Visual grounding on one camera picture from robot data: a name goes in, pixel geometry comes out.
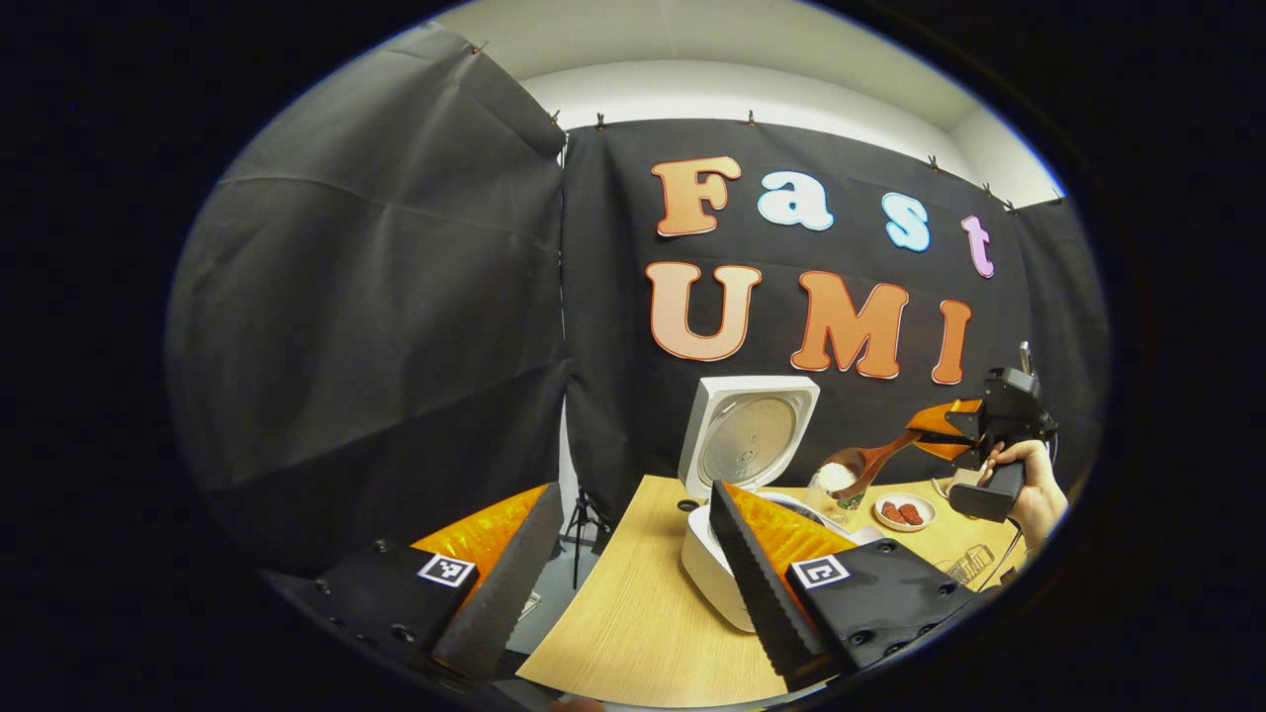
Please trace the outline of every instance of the pink letter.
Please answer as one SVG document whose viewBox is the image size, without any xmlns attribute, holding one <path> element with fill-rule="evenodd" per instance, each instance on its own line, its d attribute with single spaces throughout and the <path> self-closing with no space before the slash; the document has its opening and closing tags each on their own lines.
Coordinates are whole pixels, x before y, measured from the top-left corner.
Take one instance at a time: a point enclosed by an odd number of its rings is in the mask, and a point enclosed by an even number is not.
<svg viewBox="0 0 1266 712">
<path fill-rule="evenodd" d="M 976 271 L 985 279 L 994 276 L 994 264 L 985 256 L 989 233 L 980 227 L 980 219 L 976 215 L 970 215 L 962 222 L 962 229 L 967 232 L 967 241 L 971 243 L 971 262 L 976 265 Z"/>
</svg>

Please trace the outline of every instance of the human hand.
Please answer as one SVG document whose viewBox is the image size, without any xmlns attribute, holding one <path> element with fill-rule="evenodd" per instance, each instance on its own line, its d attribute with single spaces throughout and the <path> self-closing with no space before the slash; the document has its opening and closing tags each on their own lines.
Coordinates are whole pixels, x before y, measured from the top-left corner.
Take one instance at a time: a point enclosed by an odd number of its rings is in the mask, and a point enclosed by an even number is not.
<svg viewBox="0 0 1266 712">
<path fill-rule="evenodd" d="M 1024 486 L 1020 488 L 1009 516 L 1020 526 L 1024 545 L 1036 549 L 1067 512 L 1069 498 L 1055 481 L 1055 470 L 1051 467 L 1051 456 L 1044 443 L 1027 440 L 1006 450 L 1003 447 L 1004 443 L 999 442 L 989 455 L 981 481 L 989 481 L 998 465 L 1024 461 Z"/>
<path fill-rule="evenodd" d="M 585 697 L 573 697 L 567 702 L 556 699 L 549 703 L 549 712 L 606 712 L 601 702 L 595 702 Z"/>
</svg>

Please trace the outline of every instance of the small white plate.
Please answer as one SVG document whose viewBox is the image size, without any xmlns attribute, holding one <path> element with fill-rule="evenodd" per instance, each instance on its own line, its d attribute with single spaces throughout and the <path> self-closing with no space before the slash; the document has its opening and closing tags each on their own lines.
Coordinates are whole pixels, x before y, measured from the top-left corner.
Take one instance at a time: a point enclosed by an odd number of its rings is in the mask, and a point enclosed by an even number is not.
<svg viewBox="0 0 1266 712">
<path fill-rule="evenodd" d="M 900 508 L 903 504 L 913 504 L 919 512 L 919 518 L 923 519 L 922 524 L 903 524 L 901 522 L 894 522 L 884 516 L 884 503 L 891 502 L 893 507 Z M 881 524 L 899 532 L 917 532 L 933 522 L 937 518 L 937 508 L 932 505 L 931 502 L 923 499 L 922 497 L 915 497 L 913 494 L 905 494 L 901 492 L 894 492 L 893 494 L 885 494 L 875 500 L 875 518 L 879 519 Z"/>
</svg>

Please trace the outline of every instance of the black backdrop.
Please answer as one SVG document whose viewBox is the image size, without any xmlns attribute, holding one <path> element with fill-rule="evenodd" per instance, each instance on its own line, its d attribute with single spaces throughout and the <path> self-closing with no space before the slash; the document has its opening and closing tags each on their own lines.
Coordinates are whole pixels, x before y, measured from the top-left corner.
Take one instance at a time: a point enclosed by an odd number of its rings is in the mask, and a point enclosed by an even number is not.
<svg viewBox="0 0 1266 712">
<path fill-rule="evenodd" d="M 724 209 L 711 232 L 663 238 L 657 222 L 663 189 L 652 167 L 663 161 L 729 156 L 742 170 L 727 180 Z M 815 177 L 834 223 L 823 231 L 774 224 L 757 212 L 761 177 L 798 171 Z M 880 207 L 890 191 L 919 200 L 931 243 L 923 252 L 896 247 Z M 979 398 L 987 369 L 1019 365 L 1019 343 L 1034 350 L 1055 417 L 1069 421 L 1057 475 L 1070 485 L 1098 447 L 1108 364 L 1106 307 L 1085 234 L 1071 205 L 1010 214 L 979 186 L 927 162 L 857 141 L 790 127 L 723 120 L 653 120 L 571 132 L 565 170 L 563 303 L 576 375 L 567 390 L 568 437 L 581 483 L 617 516 L 642 473 L 675 476 L 698 379 L 718 375 L 808 375 L 822 389 L 817 410 L 791 465 L 779 480 L 803 485 L 817 465 L 844 446 L 871 447 L 900 435 L 917 410 L 955 398 Z M 995 271 L 972 265 L 961 222 L 980 219 L 990 236 Z M 758 269 L 743 346 L 720 361 L 670 355 L 652 337 L 652 289 L 644 267 L 656 261 L 696 265 L 689 324 L 711 334 L 720 322 L 719 265 Z M 853 364 L 808 372 L 790 364 L 801 346 L 806 270 L 839 274 L 855 308 L 872 286 L 909 293 L 901 315 L 898 364 L 890 380 L 860 375 Z M 939 304 L 971 307 L 963 378 L 941 385 Z M 906 448 L 881 481 L 943 475 L 950 467 Z"/>
<path fill-rule="evenodd" d="M 1033 365 L 1060 423 L 1055 476 L 1067 490 L 1090 473 L 1108 409 L 1114 364 L 1103 275 L 1071 199 L 1020 208 L 1015 217 L 1033 310 Z"/>
<path fill-rule="evenodd" d="M 305 94 L 216 184 L 172 289 L 168 383 L 195 478 L 257 564 L 315 574 L 367 538 L 420 536 L 553 479 L 565 390 L 581 484 L 615 519 L 643 473 L 675 476 L 698 379 L 710 375 L 804 374 L 820 386 L 779 480 L 796 485 L 839 447 L 881 445 L 919 409 L 977 398 L 987 369 L 1018 365 L 1029 341 L 1065 427 L 1061 484 L 1089 466 L 1108 329 L 1070 204 L 1009 214 L 925 162 L 790 127 L 577 129 L 566 170 L 562 143 L 511 77 L 428 25 Z M 742 168 L 727 207 L 706 209 L 717 229 L 658 236 L 652 167 L 713 156 Z M 820 181 L 834 223 L 762 218 L 761 177 L 774 171 Z M 927 250 L 889 238 L 889 193 L 925 207 Z M 990 279 L 972 265 L 968 215 L 989 232 Z M 720 317 L 713 269 L 761 270 L 737 353 L 689 361 L 655 342 L 644 269 L 656 261 L 703 271 L 689 313 L 700 334 Z M 896 378 L 790 364 L 808 270 L 841 275 L 856 308 L 880 283 L 909 293 Z M 931 375 L 947 299 L 971 308 L 952 385 Z M 948 467 L 908 448 L 882 479 Z"/>
<path fill-rule="evenodd" d="M 432 24 L 308 91 L 215 185 L 172 286 L 168 384 L 256 564 L 315 575 L 557 479 L 563 138 Z"/>
</svg>

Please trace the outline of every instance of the wooden table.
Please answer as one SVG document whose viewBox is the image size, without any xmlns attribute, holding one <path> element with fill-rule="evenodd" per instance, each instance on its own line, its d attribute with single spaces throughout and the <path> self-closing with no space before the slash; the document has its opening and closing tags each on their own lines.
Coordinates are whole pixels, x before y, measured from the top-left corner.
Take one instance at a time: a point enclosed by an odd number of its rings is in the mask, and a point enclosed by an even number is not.
<svg viewBox="0 0 1266 712">
<path fill-rule="evenodd" d="M 800 498 L 804 488 L 765 488 Z M 879 524 L 875 498 L 903 492 L 932 503 L 937 519 L 918 532 Z M 681 481 L 647 475 L 584 587 L 519 668 L 520 678 L 604 702 L 643 707 L 711 707 L 787 693 L 755 633 L 730 626 L 694 587 L 681 565 L 687 499 Z M 1015 527 L 970 519 L 950 508 L 931 483 L 872 485 L 846 526 L 880 526 L 928 561 L 962 556 L 989 546 L 993 565 L 970 584 L 974 590 L 1006 551 Z M 999 571 L 1019 568 L 1023 545 Z M 990 583 L 996 583 L 998 576 Z"/>
</svg>

